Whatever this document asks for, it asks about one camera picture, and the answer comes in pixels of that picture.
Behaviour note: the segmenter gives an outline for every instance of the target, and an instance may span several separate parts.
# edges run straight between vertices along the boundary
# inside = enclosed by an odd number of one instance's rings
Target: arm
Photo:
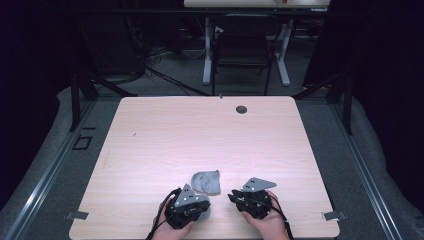
[[[268,195],[272,196],[272,206],[278,209],[277,196],[271,191],[267,192]],[[271,209],[270,213],[263,219],[255,219],[248,212],[242,212],[242,215],[250,225],[261,233],[264,240],[289,240],[284,227],[284,220],[275,210]]]
[[[187,236],[187,234],[193,228],[194,222],[190,222],[182,229],[174,229],[171,225],[168,224],[165,217],[165,209],[169,204],[170,199],[165,203],[165,207],[162,209],[162,212],[159,217],[159,227],[153,234],[152,240],[180,240]]]

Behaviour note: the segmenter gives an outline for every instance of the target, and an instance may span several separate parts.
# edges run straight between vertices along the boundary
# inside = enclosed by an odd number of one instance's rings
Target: white desk leg
[[[203,84],[211,83],[212,57],[211,57],[211,25],[209,18],[205,20],[205,67],[203,68]]]
[[[289,75],[287,74],[287,68],[284,64],[284,56],[286,55],[287,46],[289,45],[289,40],[291,36],[291,31],[293,28],[293,20],[289,20],[287,24],[283,26],[283,42],[281,44],[280,52],[276,54],[278,70],[280,71],[281,82],[283,86],[290,86]]]

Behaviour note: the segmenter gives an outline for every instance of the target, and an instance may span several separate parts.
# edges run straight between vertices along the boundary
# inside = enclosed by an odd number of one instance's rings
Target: chair
[[[268,69],[267,95],[275,45],[282,25],[270,15],[232,14],[212,19],[212,95],[218,67]]]

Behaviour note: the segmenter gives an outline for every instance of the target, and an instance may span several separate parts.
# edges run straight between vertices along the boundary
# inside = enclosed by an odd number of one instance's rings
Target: gray carpet
[[[290,96],[301,90],[303,76],[313,47],[314,44],[307,41],[296,39],[291,41],[286,64],[292,85],[283,87],[279,73],[274,67],[269,95]],[[185,55],[163,54],[160,60],[153,65],[154,69],[191,87],[210,93],[210,86],[202,84],[203,57],[190,58]],[[241,76],[241,74],[231,75],[229,72],[219,71],[217,93],[223,95],[262,94],[263,81],[257,81],[258,77],[254,74],[253,78],[250,78],[249,74],[249,76],[243,75],[243,78],[238,80],[234,80],[237,79],[234,76]],[[120,77],[115,76],[108,79],[116,81]],[[156,76],[150,77],[149,72],[134,82],[119,86],[140,96],[186,95],[175,85]],[[64,219],[64,216],[68,211],[78,209],[119,103],[119,97],[115,93],[102,86],[97,86],[97,88],[101,97],[87,116],[80,132],[81,136],[92,137],[92,141],[88,149],[71,150],[66,156],[66,161],[55,183],[26,233],[23,234],[25,239],[69,239],[68,233],[72,222]],[[339,223],[341,234],[338,239],[386,239],[379,219],[358,177],[353,156],[343,138],[343,132],[337,127],[336,121],[338,120],[331,114],[330,106],[325,104],[322,94],[318,93],[315,96],[310,100],[297,101],[297,104],[334,207],[337,211],[344,211],[348,215],[348,219]],[[71,126],[69,89],[59,94],[59,98],[61,109],[49,136],[21,185],[0,213],[0,238],[2,239],[6,237],[45,169],[55,161],[57,152],[66,139]],[[419,230],[424,227],[420,225],[422,214],[403,198],[396,184],[387,175],[378,139],[360,104],[356,101],[354,101],[352,114],[355,141],[360,147],[403,238],[424,239],[419,234]]]

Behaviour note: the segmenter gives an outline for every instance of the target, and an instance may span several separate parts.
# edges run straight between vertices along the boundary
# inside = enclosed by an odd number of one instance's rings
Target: wooden table
[[[315,9],[326,11],[330,0],[184,0],[184,6],[187,8],[270,8],[270,9]],[[283,24],[281,34],[281,48],[276,54],[277,67],[280,72],[281,83],[283,86],[290,86],[290,79],[287,68],[284,63],[287,46],[289,44],[293,21]],[[210,84],[212,71],[211,55],[211,27],[209,19],[205,21],[205,67],[203,70],[203,84]]]
[[[291,97],[140,97],[122,99],[70,237],[144,239],[171,190],[214,170],[221,194],[187,239],[259,238],[227,196],[251,177],[277,183],[295,237],[339,234],[322,218],[331,204]]]

